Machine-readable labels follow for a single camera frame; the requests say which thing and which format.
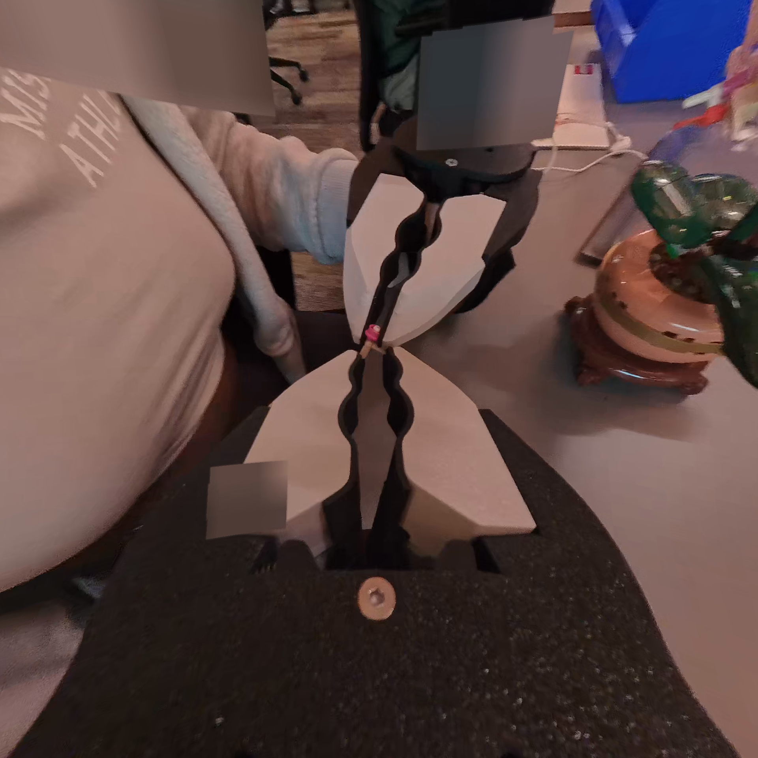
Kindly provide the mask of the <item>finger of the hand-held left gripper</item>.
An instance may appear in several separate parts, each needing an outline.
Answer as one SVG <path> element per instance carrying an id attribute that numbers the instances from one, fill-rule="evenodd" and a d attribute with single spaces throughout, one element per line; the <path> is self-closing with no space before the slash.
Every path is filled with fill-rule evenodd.
<path id="1" fill-rule="evenodd" d="M 381 174 L 346 233 L 343 261 L 343 299 L 355 341 L 364 334 L 368 312 L 380 283 L 381 266 L 396 248 L 398 226 L 416 213 L 424 195 L 403 176 Z M 407 281 L 396 301 L 384 343 L 401 346 L 419 333 L 422 292 L 417 277 Z"/>
<path id="2" fill-rule="evenodd" d="M 441 232 L 422 251 L 417 273 L 405 282 L 385 344 L 400 346 L 424 333 L 472 291 L 484 269 L 482 255 L 506 206 L 482 194 L 444 203 Z"/>

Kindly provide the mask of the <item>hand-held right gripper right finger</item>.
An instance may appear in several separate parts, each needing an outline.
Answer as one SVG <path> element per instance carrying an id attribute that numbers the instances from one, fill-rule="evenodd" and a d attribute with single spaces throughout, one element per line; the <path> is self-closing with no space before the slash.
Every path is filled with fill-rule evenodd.
<path id="1" fill-rule="evenodd" d="M 374 557 L 436 557 L 451 541 L 529 535 L 532 516 L 480 410 L 403 348 L 382 363 L 396 436 L 373 522 Z"/>

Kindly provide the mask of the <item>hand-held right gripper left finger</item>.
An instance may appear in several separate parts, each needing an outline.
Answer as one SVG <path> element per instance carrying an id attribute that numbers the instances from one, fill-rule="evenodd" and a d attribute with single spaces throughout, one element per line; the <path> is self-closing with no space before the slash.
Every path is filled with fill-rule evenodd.
<path id="1" fill-rule="evenodd" d="M 337 355 L 284 391 L 269 408 L 244 462 L 287 463 L 287 522 L 278 535 L 327 548 L 323 502 L 347 482 L 351 447 L 338 412 L 351 391 L 357 352 Z"/>

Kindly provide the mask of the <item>person's left forearm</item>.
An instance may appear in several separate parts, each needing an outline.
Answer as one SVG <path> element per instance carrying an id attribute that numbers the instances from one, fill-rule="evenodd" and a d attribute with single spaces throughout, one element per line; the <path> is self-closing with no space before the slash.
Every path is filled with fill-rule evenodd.
<path id="1" fill-rule="evenodd" d="M 342 263 L 347 210 L 358 159 L 341 148 L 313 152 L 231 119 L 219 168 L 254 242 Z"/>

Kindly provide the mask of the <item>grey desk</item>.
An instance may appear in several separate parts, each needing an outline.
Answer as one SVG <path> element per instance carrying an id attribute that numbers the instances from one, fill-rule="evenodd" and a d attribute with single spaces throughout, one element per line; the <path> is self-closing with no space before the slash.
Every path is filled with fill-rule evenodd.
<path id="1" fill-rule="evenodd" d="M 592 290 L 582 243 L 632 155 L 549 171 L 516 267 L 483 305 L 406 348 L 495 412 L 611 533 L 682 674 L 741 756 L 756 756 L 756 391 L 731 365 L 681 399 L 579 387 L 560 311 Z"/>

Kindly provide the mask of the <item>grey flat slab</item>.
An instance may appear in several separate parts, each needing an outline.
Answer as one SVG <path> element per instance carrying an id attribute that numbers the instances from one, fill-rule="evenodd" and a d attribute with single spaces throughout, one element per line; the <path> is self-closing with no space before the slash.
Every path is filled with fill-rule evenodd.
<path id="1" fill-rule="evenodd" d="M 630 186 L 627 186 L 582 243 L 576 260 L 598 266 L 614 245 L 648 229 L 649 223 L 635 204 Z"/>

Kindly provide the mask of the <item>dark wooden stand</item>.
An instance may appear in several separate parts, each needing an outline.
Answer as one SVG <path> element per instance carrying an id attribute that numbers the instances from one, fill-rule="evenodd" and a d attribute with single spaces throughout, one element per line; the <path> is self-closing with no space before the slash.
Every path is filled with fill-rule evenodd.
<path id="1" fill-rule="evenodd" d="M 707 362 L 667 363 L 630 353 L 602 329 L 591 298 L 573 297 L 564 305 L 569 336 L 574 346 L 573 374 L 578 385 L 596 386 L 611 378 L 659 389 L 677 390 L 685 396 L 704 391 Z"/>

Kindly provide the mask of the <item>green jade plant ornament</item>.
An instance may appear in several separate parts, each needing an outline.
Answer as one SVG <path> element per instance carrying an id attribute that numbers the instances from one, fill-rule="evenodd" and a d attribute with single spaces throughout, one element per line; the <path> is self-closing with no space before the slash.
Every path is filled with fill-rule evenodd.
<path id="1" fill-rule="evenodd" d="M 606 253 L 591 297 L 598 326 L 626 353 L 688 373 L 669 381 L 683 393 L 702 391 L 717 357 L 756 387 L 756 187 L 648 160 L 630 196 L 650 230 Z"/>

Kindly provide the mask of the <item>blue plastic bin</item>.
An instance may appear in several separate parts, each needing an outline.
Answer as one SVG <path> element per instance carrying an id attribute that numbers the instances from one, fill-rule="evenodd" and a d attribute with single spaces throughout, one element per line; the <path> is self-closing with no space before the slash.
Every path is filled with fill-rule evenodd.
<path id="1" fill-rule="evenodd" d="M 592 1 L 607 77 L 620 104 L 686 99 L 725 78 L 751 1 Z"/>

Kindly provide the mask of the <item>grey printed sweatshirt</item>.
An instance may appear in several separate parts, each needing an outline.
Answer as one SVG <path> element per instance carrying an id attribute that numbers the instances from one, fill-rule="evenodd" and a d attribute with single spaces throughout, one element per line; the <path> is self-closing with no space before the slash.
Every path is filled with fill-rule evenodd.
<path id="1" fill-rule="evenodd" d="M 106 533 L 223 371 L 213 223 L 115 95 L 2 68 L 2 591 Z"/>

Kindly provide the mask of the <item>colourful plastic toy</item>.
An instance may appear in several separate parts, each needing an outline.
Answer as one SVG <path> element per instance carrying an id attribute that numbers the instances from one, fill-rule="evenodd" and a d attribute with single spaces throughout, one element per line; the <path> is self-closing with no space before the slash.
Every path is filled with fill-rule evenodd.
<path id="1" fill-rule="evenodd" d="M 757 41 L 756 31 L 746 33 L 743 42 L 729 55 L 725 77 L 707 90 L 684 100 L 682 108 L 705 106 L 695 117 L 676 122 L 673 129 L 709 128 L 723 124 L 735 145 L 756 140 Z"/>

